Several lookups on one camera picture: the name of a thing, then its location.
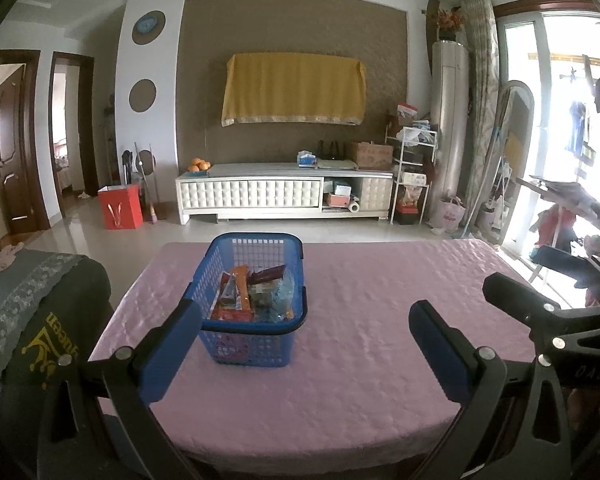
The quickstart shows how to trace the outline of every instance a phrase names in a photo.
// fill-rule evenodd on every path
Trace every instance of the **metal screw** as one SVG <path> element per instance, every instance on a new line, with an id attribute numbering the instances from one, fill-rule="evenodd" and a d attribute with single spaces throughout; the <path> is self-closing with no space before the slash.
<path id="1" fill-rule="evenodd" d="M 69 354 L 61 355 L 58 359 L 59 366 L 68 366 L 74 359 Z"/>
<path id="2" fill-rule="evenodd" d="M 554 337 L 551 340 L 551 343 L 558 349 L 558 350 L 562 350 L 565 346 L 567 346 L 567 343 L 564 342 L 564 339 L 562 339 L 561 337 Z"/>
<path id="3" fill-rule="evenodd" d="M 540 363 L 541 366 L 544 367 L 549 367 L 551 366 L 551 359 L 549 359 L 546 355 L 544 354 L 540 354 L 538 356 L 538 362 Z"/>
<path id="4" fill-rule="evenodd" d="M 116 359 L 119 359 L 120 361 L 126 361 L 131 357 L 133 352 L 134 350 L 131 348 L 131 346 L 121 346 L 116 350 Z"/>
<path id="5" fill-rule="evenodd" d="M 478 355 L 485 361 L 491 361 L 494 357 L 496 357 L 496 352 L 493 351 L 493 348 L 483 346 L 478 348 Z"/>

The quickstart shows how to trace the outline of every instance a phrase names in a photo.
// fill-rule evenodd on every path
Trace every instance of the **blue plastic basket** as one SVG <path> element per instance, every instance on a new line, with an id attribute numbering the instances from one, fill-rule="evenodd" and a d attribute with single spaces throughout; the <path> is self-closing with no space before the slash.
<path id="1" fill-rule="evenodd" d="M 291 302 L 294 318 L 280 323 L 233 322 L 209 319 L 223 272 L 247 264 L 251 270 L 286 265 L 294 277 Z M 200 262 L 184 298 L 202 310 L 200 339 L 218 363 L 283 367 L 289 364 L 294 331 L 306 319 L 302 272 L 302 242 L 280 233 L 227 233 L 216 237 Z"/>

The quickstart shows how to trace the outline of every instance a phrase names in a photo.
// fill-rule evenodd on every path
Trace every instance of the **pink quilted cover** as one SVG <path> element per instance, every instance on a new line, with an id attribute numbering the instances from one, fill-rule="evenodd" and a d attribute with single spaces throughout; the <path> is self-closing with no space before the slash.
<path id="1" fill-rule="evenodd" d="M 177 305 L 206 244 L 168 244 L 122 299 L 91 359 L 135 346 Z M 482 298 L 495 271 L 478 240 L 306 244 L 309 314 L 285 368 L 219 365 L 197 340 L 152 410 L 176 446 L 219 468 L 312 474 L 430 450 L 458 410 L 409 332 L 426 299 L 474 346 L 534 357 L 528 329 Z"/>

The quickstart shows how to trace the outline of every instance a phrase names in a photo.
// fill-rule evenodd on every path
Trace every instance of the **circular wall decoration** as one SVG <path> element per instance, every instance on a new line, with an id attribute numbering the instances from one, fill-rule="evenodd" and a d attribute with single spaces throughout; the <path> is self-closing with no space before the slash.
<path id="1" fill-rule="evenodd" d="M 154 104 L 155 84 L 150 79 L 138 81 L 129 92 L 129 105 L 135 112 L 145 112 Z"/>
<path id="2" fill-rule="evenodd" d="M 160 10 L 152 10 L 136 22 L 134 30 L 131 33 L 131 38 L 134 40 L 134 43 L 138 45 L 151 43 L 155 38 L 160 36 L 166 21 L 163 12 L 160 12 Z"/>

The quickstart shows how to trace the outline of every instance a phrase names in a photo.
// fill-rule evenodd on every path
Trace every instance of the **wooden door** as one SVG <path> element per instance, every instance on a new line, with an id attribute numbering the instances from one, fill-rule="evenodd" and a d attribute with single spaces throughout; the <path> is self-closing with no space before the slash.
<path id="1" fill-rule="evenodd" d="M 24 66 L 0 85 L 0 187 L 11 234 L 37 230 L 27 187 L 22 128 Z"/>

